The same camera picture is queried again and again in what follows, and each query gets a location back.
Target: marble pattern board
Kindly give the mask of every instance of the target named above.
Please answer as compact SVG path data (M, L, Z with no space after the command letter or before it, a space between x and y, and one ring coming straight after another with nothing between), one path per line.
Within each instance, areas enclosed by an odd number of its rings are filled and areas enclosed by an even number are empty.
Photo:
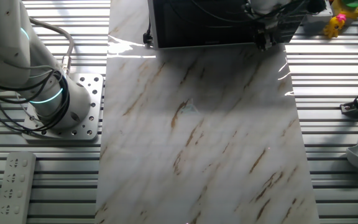
M96 223L319 223L285 48L156 51L112 1Z

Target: metal rail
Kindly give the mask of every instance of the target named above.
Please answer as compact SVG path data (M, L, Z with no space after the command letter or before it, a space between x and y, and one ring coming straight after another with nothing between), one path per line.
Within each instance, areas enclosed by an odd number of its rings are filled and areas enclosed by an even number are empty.
M72 72L105 75L110 1L24 3L30 16L73 34ZM68 47L65 38L41 27L35 31L61 59ZM307 37L301 27L287 45L287 54L321 223L358 223L358 171L344 157L346 147L358 140L358 120L339 110L340 103L358 95L358 21L331 41ZM15 120L24 121L19 106L3 106ZM0 187L7 154L21 150L38 158L27 223L93 223L100 138L85 145L29 145L0 123Z

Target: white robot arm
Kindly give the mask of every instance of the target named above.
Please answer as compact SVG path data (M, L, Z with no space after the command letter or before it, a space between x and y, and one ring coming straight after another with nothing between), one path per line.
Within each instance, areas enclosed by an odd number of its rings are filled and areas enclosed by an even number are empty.
M0 91L7 90L35 108L44 124L35 131L73 127L90 110L89 93L40 41L20 0L0 0Z

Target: metal mounting plate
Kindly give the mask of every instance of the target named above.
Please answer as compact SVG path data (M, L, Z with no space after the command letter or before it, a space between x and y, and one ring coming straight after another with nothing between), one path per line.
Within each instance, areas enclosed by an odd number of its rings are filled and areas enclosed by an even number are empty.
M87 117L77 126L66 130L48 130L46 133L39 135L22 134L23 138L28 141L92 141L98 136L98 125L100 116L100 106L103 90L103 76L100 74L79 73L70 74L70 78L74 82L83 85L91 97L90 110ZM34 107L30 104L27 111L37 117ZM37 128L43 124L39 121L25 117L24 126L29 128Z

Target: power strip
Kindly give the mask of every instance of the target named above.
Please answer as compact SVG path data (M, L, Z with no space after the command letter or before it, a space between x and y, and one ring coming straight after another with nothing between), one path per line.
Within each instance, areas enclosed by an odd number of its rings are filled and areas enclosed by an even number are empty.
M26 223L35 160L31 152L9 153L0 193L0 224Z

